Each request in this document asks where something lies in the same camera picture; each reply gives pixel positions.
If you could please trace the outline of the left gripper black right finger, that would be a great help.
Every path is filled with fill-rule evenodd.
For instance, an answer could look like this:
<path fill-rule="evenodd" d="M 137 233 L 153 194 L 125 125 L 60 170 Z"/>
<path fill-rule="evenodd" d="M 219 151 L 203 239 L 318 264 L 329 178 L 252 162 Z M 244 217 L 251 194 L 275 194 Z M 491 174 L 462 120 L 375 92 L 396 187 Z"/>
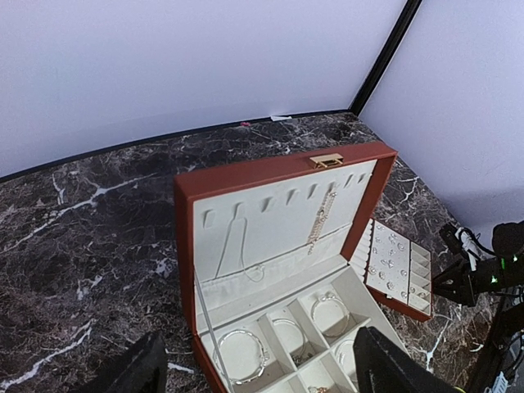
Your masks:
<path fill-rule="evenodd" d="M 451 386 L 422 368 L 375 327 L 358 330 L 353 344 L 360 392 L 455 393 Z"/>

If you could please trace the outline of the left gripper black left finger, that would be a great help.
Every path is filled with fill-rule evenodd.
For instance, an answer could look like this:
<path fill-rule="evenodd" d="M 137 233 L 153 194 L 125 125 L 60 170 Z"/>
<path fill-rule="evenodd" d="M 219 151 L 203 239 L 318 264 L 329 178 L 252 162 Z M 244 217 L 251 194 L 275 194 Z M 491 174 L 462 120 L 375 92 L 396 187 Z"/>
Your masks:
<path fill-rule="evenodd" d="M 97 330 L 1 331 L 2 392 L 67 392 L 90 382 L 140 336 Z"/>

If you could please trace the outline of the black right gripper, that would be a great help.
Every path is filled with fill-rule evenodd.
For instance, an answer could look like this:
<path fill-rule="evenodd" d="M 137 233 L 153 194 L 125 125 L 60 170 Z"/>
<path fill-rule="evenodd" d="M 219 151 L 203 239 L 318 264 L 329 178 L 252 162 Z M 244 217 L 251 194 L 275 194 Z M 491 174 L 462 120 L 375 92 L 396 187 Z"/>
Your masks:
<path fill-rule="evenodd" d="M 472 271 L 469 263 L 457 262 L 453 265 L 454 277 L 452 278 L 453 288 L 451 289 L 450 299 L 461 305 L 473 307 L 477 304 L 477 294 L 473 286 Z"/>

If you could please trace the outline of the brown ring earring tray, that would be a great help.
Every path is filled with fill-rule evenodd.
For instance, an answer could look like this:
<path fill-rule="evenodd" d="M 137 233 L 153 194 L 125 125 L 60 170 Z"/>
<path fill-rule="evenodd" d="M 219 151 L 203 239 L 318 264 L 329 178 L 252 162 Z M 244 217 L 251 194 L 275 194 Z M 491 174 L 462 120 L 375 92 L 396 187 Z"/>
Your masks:
<path fill-rule="evenodd" d="M 350 265 L 378 303 L 420 322 L 432 318 L 430 251 L 370 219 Z"/>

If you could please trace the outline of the silver beaded bangle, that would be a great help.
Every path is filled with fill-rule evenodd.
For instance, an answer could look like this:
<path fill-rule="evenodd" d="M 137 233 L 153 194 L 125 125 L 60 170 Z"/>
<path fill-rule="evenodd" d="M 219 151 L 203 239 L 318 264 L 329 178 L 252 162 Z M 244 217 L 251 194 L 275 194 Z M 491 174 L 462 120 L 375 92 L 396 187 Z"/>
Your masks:
<path fill-rule="evenodd" d="M 310 317 L 325 337 L 342 336 L 350 322 L 350 312 L 333 292 L 321 295 L 312 305 Z"/>

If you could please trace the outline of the brown wooden jewelry box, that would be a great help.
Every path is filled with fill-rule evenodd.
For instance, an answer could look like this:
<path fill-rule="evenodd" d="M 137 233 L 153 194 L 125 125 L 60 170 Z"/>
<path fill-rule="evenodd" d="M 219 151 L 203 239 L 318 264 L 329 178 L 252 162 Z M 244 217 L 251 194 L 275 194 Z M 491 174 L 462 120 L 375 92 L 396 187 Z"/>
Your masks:
<path fill-rule="evenodd" d="M 174 177 L 182 306 L 214 392 L 354 392 L 335 358 L 360 328 L 400 338 L 350 265 L 396 152 L 383 142 L 248 160 Z M 333 292 L 339 337 L 310 317 Z"/>

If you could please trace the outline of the silver wrap bangle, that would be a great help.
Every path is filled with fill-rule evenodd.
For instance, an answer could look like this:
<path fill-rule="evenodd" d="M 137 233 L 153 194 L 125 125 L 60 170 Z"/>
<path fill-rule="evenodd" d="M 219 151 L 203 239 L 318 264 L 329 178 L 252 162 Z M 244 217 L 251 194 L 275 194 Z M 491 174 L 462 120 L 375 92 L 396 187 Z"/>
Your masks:
<path fill-rule="evenodd" d="M 335 350 L 335 358 L 346 375 L 352 375 L 355 370 L 354 339 L 342 341 Z"/>

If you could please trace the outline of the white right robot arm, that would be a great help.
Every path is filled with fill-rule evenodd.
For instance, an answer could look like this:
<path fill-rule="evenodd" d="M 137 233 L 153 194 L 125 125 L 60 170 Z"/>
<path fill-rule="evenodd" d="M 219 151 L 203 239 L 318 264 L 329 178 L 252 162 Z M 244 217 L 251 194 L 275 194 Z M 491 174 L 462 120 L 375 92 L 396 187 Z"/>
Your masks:
<path fill-rule="evenodd" d="M 446 224 L 440 236 L 454 258 L 433 279 L 434 293 L 469 307 L 477 305 L 481 294 L 499 298 L 466 391 L 494 390 L 497 380 L 513 382 L 523 365 L 523 222 L 496 225 L 490 249 L 469 228 Z"/>

